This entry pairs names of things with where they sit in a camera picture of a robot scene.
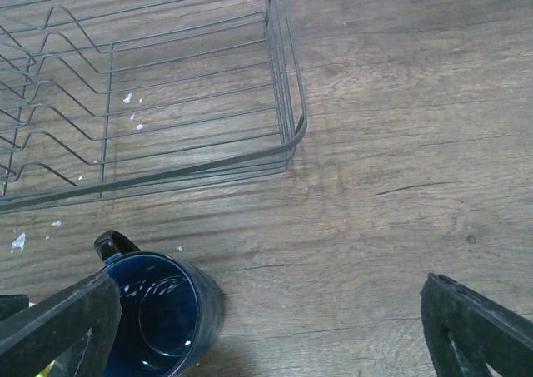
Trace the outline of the grey wire dish rack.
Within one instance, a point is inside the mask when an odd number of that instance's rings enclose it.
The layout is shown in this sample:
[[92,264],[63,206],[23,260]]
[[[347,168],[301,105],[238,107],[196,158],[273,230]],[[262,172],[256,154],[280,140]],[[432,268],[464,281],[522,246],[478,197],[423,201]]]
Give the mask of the grey wire dish rack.
[[308,116],[289,0],[1,0],[1,211],[285,171]]

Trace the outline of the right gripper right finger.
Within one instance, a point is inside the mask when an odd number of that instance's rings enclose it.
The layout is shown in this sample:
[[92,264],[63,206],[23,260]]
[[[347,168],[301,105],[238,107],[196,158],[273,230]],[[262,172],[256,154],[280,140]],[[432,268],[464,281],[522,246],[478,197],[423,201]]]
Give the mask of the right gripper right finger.
[[532,375],[532,322],[446,275],[427,276],[421,321],[438,376]]

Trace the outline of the dark blue mug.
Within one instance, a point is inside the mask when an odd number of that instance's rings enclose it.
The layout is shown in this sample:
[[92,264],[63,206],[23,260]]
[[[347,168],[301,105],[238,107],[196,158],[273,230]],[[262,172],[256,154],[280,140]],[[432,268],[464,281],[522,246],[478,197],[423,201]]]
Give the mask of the dark blue mug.
[[193,265],[142,251],[118,231],[94,242],[103,272],[120,289],[122,315],[106,376],[176,376],[214,344],[224,320],[222,290]]

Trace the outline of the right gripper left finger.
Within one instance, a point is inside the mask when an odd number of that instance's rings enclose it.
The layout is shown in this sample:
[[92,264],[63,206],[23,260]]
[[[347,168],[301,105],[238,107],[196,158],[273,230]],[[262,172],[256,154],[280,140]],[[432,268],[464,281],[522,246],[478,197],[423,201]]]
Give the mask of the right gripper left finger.
[[52,363],[61,376],[102,376],[121,319],[120,291],[96,273],[29,305],[1,296],[1,375],[38,376]]

